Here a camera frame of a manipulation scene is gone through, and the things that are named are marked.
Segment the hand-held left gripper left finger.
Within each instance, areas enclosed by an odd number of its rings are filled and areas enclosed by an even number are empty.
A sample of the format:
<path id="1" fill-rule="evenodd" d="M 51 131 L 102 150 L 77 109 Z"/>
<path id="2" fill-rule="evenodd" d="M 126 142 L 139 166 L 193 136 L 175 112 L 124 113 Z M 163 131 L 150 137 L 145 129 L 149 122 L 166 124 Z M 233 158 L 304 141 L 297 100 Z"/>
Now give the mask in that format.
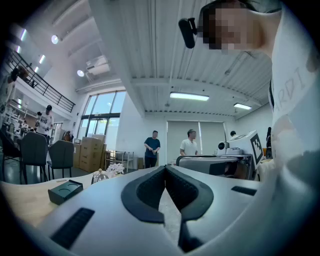
<path id="1" fill-rule="evenodd" d="M 163 224 L 142 222 L 123 206 L 121 193 L 127 183 L 154 168 L 134 171 L 90 185 L 53 210 L 39 225 L 52 235 L 81 208 L 94 213 L 69 249 L 77 256 L 180 256 Z"/>

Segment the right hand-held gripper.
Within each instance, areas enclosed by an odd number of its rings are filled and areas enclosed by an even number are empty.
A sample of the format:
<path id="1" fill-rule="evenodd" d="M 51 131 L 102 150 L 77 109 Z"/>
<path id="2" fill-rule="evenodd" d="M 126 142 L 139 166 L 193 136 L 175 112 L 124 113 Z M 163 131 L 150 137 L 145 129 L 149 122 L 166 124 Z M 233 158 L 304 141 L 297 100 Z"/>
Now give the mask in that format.
<path id="1" fill-rule="evenodd" d="M 175 165 L 204 174 L 224 175 L 226 167 L 230 166 L 231 163 L 235 163 L 237 167 L 237 163 L 240 161 L 238 157 L 244 157 L 244 155 L 252 156 L 254 169 L 256 170 L 264 152 L 258 133 L 253 130 L 246 134 L 234 136 L 228 141 L 220 142 L 217 146 L 216 155 L 179 156 Z"/>

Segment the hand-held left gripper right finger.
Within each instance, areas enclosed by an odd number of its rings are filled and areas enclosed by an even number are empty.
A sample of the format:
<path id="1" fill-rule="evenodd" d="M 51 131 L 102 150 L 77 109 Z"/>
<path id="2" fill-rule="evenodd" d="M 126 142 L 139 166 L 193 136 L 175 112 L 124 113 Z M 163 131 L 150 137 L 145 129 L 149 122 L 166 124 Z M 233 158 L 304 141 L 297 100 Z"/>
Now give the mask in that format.
<path id="1" fill-rule="evenodd" d="M 180 213 L 178 242 L 166 255 L 247 255 L 253 241 L 239 219 L 259 188 L 256 181 L 165 167 L 165 188 Z"/>

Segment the steel kettle with wooden handle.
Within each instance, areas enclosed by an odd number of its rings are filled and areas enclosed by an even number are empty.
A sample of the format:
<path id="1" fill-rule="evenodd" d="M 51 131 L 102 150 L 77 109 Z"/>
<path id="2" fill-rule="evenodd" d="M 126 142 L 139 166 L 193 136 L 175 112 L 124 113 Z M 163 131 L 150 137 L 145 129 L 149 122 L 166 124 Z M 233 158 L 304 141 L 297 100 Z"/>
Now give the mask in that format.
<path id="1" fill-rule="evenodd" d="M 99 168 L 92 174 L 91 184 L 109 179 L 107 172 Z"/>

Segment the grey window blinds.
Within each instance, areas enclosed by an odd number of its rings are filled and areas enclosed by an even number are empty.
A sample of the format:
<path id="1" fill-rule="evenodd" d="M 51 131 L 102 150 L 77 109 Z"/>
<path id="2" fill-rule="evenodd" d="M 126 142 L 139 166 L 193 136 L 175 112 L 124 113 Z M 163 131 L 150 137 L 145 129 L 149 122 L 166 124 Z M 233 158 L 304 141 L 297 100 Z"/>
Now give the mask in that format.
<path id="1" fill-rule="evenodd" d="M 188 138 L 187 132 L 194 130 L 199 155 L 214 155 L 219 142 L 225 140 L 222 122 L 208 121 L 168 121 L 167 122 L 167 162 L 174 163 L 180 156 L 180 146 Z"/>

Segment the black box with round recesses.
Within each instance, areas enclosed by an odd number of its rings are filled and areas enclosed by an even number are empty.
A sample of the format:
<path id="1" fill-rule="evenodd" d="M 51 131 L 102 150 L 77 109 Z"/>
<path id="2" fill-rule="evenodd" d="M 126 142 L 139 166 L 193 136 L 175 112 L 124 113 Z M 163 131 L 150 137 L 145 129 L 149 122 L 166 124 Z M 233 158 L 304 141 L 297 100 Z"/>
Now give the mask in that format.
<path id="1" fill-rule="evenodd" d="M 49 200 L 56 205 L 61 205 L 83 189 L 82 183 L 69 179 L 65 183 L 48 190 Z"/>

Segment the white flowers in pot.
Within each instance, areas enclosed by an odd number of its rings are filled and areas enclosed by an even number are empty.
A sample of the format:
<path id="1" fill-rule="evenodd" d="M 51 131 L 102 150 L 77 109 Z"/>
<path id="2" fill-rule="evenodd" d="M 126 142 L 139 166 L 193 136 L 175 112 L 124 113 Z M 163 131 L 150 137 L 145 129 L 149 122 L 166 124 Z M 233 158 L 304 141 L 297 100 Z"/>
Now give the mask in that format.
<path id="1" fill-rule="evenodd" d="M 121 163 L 113 163 L 109 165 L 109 167 L 106 169 L 106 175 L 109 179 L 116 177 L 117 175 L 124 174 L 125 167 Z"/>

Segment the stack of cardboard boxes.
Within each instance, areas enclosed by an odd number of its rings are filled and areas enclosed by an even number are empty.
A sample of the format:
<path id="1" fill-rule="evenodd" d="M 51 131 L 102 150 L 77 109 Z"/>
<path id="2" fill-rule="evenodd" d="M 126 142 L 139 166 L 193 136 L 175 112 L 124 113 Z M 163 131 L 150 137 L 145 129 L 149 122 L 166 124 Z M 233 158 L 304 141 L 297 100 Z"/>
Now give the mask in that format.
<path id="1" fill-rule="evenodd" d="M 79 168 L 92 173 L 101 166 L 104 142 L 95 137 L 83 137 L 81 140 Z"/>

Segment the grey upholstered chair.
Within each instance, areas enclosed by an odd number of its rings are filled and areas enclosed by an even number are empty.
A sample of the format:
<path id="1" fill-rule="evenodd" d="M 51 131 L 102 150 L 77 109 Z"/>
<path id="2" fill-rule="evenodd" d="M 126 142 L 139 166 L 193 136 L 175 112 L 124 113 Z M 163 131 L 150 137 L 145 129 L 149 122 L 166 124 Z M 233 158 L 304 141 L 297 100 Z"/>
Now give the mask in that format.
<path id="1" fill-rule="evenodd" d="M 19 150 L 25 183 L 28 184 L 26 166 L 39 167 L 40 175 L 43 174 L 44 181 L 48 181 L 46 175 L 48 144 L 45 136 L 32 131 L 26 133 L 20 140 Z"/>
<path id="2" fill-rule="evenodd" d="M 69 169 L 69 176 L 72 177 L 72 167 L 74 165 L 74 144 L 58 140 L 48 148 L 50 160 L 47 161 L 48 173 L 55 179 L 54 170 L 61 169 L 64 178 L 64 170 Z"/>

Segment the dark chair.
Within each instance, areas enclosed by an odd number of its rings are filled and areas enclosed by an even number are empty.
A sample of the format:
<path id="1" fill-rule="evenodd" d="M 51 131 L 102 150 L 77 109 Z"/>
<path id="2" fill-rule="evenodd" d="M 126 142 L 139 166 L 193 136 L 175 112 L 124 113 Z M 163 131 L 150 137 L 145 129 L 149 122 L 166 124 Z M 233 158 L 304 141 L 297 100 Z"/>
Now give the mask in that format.
<path id="1" fill-rule="evenodd" d="M 14 160 L 18 162 L 19 172 L 21 173 L 22 155 L 20 150 L 15 146 L 14 142 L 2 130 L 0 130 L 0 139 L 2 142 L 2 176 L 3 181 L 5 182 L 5 161 Z"/>

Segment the person's white sweatshirt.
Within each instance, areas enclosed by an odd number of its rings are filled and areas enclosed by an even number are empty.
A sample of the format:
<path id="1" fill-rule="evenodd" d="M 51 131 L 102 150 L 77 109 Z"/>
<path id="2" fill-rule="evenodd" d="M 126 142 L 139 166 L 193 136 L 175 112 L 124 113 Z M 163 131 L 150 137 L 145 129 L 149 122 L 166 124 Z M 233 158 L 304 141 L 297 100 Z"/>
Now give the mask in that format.
<path id="1" fill-rule="evenodd" d="M 272 52 L 271 146 L 285 163 L 320 150 L 320 53 L 299 19 L 283 5 Z"/>

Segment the ceiling air conditioner unit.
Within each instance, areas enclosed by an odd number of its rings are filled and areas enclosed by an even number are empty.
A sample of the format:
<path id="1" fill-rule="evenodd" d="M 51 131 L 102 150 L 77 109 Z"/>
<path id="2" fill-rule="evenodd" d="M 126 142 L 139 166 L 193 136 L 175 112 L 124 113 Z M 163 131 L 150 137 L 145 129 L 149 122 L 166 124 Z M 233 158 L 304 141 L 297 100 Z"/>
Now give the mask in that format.
<path id="1" fill-rule="evenodd" d="M 86 70 L 92 75 L 100 75 L 110 71 L 108 60 L 104 55 L 86 62 Z"/>

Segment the black balcony railing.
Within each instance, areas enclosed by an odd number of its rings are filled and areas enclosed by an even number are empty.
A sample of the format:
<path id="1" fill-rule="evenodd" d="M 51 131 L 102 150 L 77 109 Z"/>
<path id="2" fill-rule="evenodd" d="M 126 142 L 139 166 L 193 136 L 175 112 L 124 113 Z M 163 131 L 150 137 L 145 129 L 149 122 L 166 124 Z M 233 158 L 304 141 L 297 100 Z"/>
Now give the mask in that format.
<path id="1" fill-rule="evenodd" d="M 30 69 L 30 65 L 21 57 L 21 55 L 11 49 L 7 51 L 2 62 L 2 70 L 5 74 L 9 74 L 14 69 L 19 67 L 24 68 L 27 71 L 25 81 L 31 88 L 35 89 L 38 93 L 50 100 L 52 103 L 61 107 L 68 113 L 71 113 L 74 106 L 74 102 L 66 98 L 56 89 L 54 89 L 49 83 L 47 83 L 39 74 Z"/>

